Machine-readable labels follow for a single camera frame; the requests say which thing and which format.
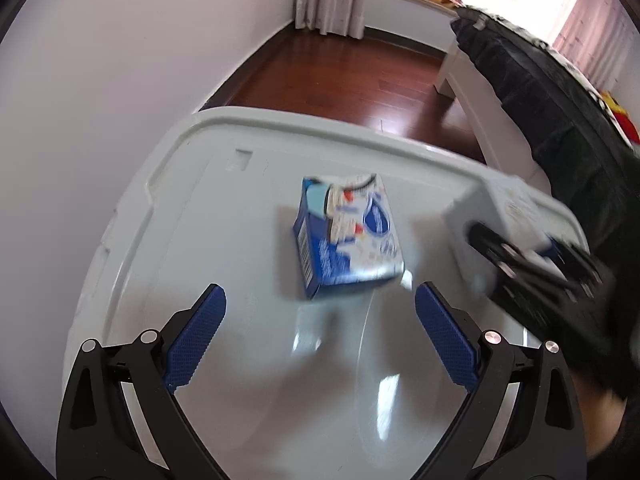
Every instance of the hand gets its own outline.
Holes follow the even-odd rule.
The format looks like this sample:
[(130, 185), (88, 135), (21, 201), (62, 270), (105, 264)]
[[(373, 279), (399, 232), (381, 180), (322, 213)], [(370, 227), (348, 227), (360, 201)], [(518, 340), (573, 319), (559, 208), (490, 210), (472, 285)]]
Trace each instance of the hand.
[(612, 390), (606, 390), (576, 372), (572, 372), (572, 378), (582, 413), (587, 459), (590, 460), (607, 449), (616, 436), (625, 414), (626, 399), (620, 399)]

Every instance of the baseboard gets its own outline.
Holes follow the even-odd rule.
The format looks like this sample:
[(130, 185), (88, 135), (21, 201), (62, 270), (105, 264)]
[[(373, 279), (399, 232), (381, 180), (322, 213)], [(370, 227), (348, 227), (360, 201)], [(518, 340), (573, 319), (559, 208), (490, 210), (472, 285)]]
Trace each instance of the baseboard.
[(386, 30), (381, 30), (379, 28), (365, 27), (364, 37), (371, 40), (391, 43), (395, 46), (401, 46), (402, 48), (420, 52), (420, 54), (425, 54), (426, 56), (435, 57), (440, 61), (444, 60), (447, 55), (444, 50), (440, 50), (439, 48), (435, 48), (434, 46), (427, 45), (425, 43), (421, 43), (420, 41), (412, 40), (411, 38), (406, 38), (392, 32), (387, 32)]
[(200, 110), (227, 106), (256, 70), (277, 52), (282, 42), (294, 31), (293, 22), (289, 22), (265, 41), (213, 92), (212, 96), (200, 107)]

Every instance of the logo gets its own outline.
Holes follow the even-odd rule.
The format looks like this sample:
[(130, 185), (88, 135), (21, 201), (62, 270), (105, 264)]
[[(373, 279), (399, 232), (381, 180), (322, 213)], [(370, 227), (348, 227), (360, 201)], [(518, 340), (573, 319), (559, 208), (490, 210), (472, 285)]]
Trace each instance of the logo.
[(374, 236), (384, 236), (389, 232), (389, 220), (375, 198), (371, 199), (364, 215), (364, 225)]

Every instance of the wooden floor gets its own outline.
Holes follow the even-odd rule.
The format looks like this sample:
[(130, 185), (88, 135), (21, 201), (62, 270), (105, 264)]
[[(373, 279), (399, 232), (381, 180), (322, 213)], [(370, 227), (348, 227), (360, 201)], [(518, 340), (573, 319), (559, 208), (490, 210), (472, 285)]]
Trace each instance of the wooden floor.
[(433, 88), (439, 67), (381, 41), (296, 31), (230, 104), (360, 124), (484, 162), (460, 104)]

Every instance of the red object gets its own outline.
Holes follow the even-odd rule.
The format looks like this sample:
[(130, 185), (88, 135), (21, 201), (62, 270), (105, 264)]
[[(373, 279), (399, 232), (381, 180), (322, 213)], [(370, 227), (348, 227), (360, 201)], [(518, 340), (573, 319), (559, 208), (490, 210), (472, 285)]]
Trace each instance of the red object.
[(613, 112), (613, 115), (617, 119), (620, 128), (622, 128), (622, 131), (625, 133), (626, 138), (634, 144), (640, 144), (640, 136), (638, 135), (638, 130), (636, 130), (636, 127), (631, 122), (629, 117), (625, 114), (616, 112)]

